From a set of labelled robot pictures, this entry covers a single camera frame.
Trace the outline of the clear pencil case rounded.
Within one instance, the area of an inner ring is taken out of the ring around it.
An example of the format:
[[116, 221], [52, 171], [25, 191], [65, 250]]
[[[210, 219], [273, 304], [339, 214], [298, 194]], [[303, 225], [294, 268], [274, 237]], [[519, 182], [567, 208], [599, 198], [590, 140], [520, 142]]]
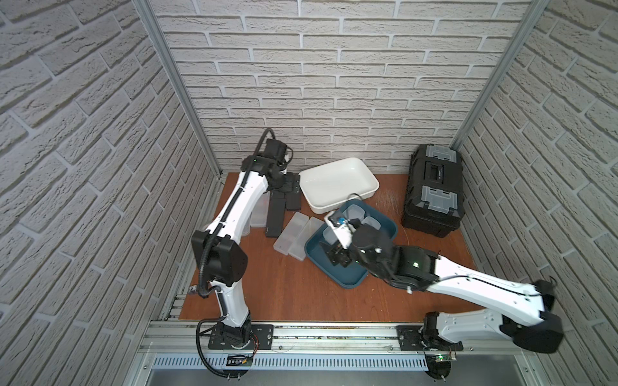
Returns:
[[336, 242], [338, 241], [338, 239], [336, 237], [336, 234], [329, 227], [327, 227], [327, 228], [325, 228], [325, 230], [323, 230], [323, 239], [329, 245], [336, 244]]
[[358, 206], [356, 204], [351, 204], [347, 207], [344, 212], [344, 218], [346, 218], [349, 223], [360, 223], [365, 219], [365, 209], [363, 207]]
[[371, 216], [367, 216], [365, 217], [362, 222], [363, 225], [368, 225], [371, 226], [373, 228], [375, 228], [376, 230], [380, 230], [381, 229], [381, 223], [379, 220], [376, 220], [375, 218], [371, 217]]

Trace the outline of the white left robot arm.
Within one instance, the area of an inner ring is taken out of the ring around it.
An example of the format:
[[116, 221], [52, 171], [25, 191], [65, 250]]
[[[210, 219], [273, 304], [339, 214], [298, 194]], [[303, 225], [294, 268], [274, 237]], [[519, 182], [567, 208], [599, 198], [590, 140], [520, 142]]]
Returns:
[[218, 326], [234, 347], [251, 338], [251, 320], [241, 280], [248, 266], [241, 235], [258, 203], [267, 191], [291, 190], [294, 174], [289, 161], [277, 162], [249, 156], [242, 164], [233, 193], [220, 213], [204, 231], [195, 231], [191, 244], [198, 270], [196, 292], [204, 299], [215, 293], [220, 307]]

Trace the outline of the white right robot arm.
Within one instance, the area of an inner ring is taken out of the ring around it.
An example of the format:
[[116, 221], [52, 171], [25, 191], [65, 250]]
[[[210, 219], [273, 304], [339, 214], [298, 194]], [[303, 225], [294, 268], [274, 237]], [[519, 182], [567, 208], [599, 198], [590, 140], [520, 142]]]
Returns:
[[563, 341], [562, 320], [552, 311], [555, 286], [550, 281], [496, 278], [420, 247], [396, 245], [358, 221], [327, 225], [337, 238], [327, 251], [333, 264], [356, 262], [396, 289], [448, 295], [480, 306], [458, 314], [427, 314], [421, 336], [428, 348], [447, 350], [468, 339], [510, 339], [519, 348], [550, 354]]

